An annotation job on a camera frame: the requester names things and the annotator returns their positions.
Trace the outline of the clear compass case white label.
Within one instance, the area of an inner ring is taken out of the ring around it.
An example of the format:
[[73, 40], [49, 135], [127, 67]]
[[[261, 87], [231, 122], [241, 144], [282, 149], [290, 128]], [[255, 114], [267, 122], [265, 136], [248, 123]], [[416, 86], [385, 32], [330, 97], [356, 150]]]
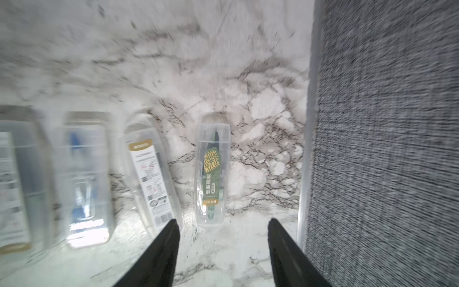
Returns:
[[167, 162], [161, 133], [153, 117], [128, 118], [121, 138], [125, 176], [141, 220], [155, 238], [170, 220], [182, 225], [182, 209]]

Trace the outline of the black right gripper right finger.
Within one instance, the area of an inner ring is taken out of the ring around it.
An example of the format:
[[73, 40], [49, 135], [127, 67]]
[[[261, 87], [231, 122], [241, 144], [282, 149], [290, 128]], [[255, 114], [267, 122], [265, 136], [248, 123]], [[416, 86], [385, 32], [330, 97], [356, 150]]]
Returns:
[[268, 245], [277, 287], [331, 287], [275, 218], [268, 224]]

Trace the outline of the clear compass case blue compass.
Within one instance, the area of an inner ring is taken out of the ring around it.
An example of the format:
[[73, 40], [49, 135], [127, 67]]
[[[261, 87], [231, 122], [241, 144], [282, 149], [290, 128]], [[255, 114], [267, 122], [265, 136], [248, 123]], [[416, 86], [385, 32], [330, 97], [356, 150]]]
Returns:
[[68, 112], [57, 151], [67, 244], [80, 249], [107, 243], [115, 230], [107, 113]]

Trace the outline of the clear compass case green label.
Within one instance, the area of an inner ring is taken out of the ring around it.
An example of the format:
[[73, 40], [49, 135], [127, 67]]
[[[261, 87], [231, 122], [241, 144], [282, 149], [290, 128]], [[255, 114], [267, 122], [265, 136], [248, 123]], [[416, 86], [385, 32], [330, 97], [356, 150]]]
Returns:
[[194, 211], [197, 224], [223, 223], [227, 207], [231, 128], [226, 123], [202, 124], [197, 134]]

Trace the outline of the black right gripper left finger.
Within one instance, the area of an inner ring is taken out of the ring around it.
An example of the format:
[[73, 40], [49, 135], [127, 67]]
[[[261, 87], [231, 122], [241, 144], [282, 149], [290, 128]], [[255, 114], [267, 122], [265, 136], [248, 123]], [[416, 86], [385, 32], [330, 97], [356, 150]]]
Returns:
[[170, 220], [116, 287], [170, 287], [178, 258], [180, 231]]

